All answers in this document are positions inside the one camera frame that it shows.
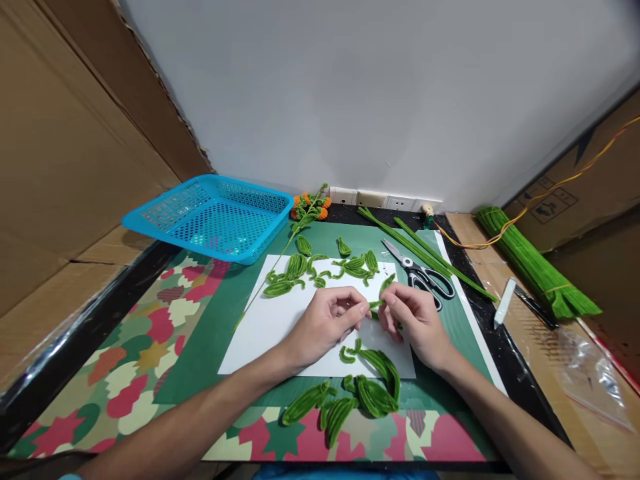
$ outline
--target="yellow wire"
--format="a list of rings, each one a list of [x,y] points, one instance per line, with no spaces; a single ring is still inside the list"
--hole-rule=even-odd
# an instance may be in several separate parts
[[[527,204],[525,205],[525,207],[522,209],[522,212],[520,212],[516,217],[514,217],[512,220],[509,220],[508,222],[506,222],[503,226],[502,229],[500,230],[500,233],[498,233],[498,235],[490,238],[488,240],[488,242],[486,243],[474,243],[471,245],[462,245],[461,243],[456,242],[456,240],[452,239],[447,232],[445,232],[442,227],[440,227],[440,225],[438,225],[436,222],[434,222],[435,226],[438,227],[438,230],[440,230],[440,232],[450,240],[450,242],[452,242],[454,245],[457,245],[458,247],[462,247],[462,248],[466,248],[466,249],[473,249],[473,250],[481,250],[481,249],[485,249],[490,245],[493,245],[494,243],[496,243],[497,241],[499,241],[502,236],[505,234],[505,232],[507,231],[507,229],[512,226],[514,223],[516,223],[518,220],[520,220],[520,218],[522,218],[524,216],[524,214],[529,210],[531,204],[543,197],[546,197],[548,194],[550,194],[552,191],[560,188],[562,185],[575,180],[576,178],[580,177],[584,172],[586,172],[588,169],[590,169],[592,166],[595,165],[595,163],[600,159],[600,157],[602,157],[602,155],[605,154],[605,152],[607,150],[609,150],[611,148],[611,146],[615,143],[615,141],[617,140],[617,138],[622,135],[625,130],[632,124],[634,124],[635,122],[637,122],[638,120],[640,120],[640,115],[638,115],[637,117],[632,118],[631,120],[629,120],[628,122],[626,122],[622,128],[620,128],[620,130],[618,130],[618,132],[616,132],[616,134],[611,138],[611,140],[609,140],[609,142],[591,159],[587,162],[587,164],[581,168],[580,170],[578,170],[578,172],[569,177],[566,178],[558,183],[556,183],[554,186],[552,186],[552,188],[545,190],[544,192],[542,192],[540,195],[536,195],[533,198],[530,198],[529,201],[527,202]]]

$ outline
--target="plastic bag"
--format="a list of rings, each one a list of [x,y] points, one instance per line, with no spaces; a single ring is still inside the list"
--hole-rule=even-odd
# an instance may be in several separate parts
[[[613,365],[600,349],[590,340],[561,329],[559,350],[563,360],[559,380],[567,396],[602,418],[635,431],[627,418]]]

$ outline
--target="white wall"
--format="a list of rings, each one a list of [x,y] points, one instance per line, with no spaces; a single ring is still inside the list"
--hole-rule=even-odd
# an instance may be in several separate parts
[[[604,0],[125,0],[221,175],[504,202],[640,80]]]

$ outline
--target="white marker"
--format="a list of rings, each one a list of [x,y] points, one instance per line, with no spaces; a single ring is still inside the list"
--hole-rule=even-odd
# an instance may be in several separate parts
[[[495,311],[495,316],[493,318],[494,330],[496,330],[496,328],[502,325],[502,323],[505,321],[505,315],[507,314],[507,310],[509,309],[509,302],[511,301],[511,297],[513,296],[514,288],[515,288],[515,278],[511,277],[507,282],[505,291],[503,292],[502,298],[500,299],[498,310]]]

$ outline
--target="camouflage pattern mat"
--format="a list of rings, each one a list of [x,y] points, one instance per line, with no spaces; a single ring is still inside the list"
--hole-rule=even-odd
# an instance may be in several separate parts
[[[173,405],[155,397],[230,264],[180,252],[10,452],[42,458],[102,452]],[[477,420],[460,408],[407,409],[383,419],[354,410],[332,449],[318,410],[290,427],[282,407],[251,407],[207,452],[224,461],[493,461]]]

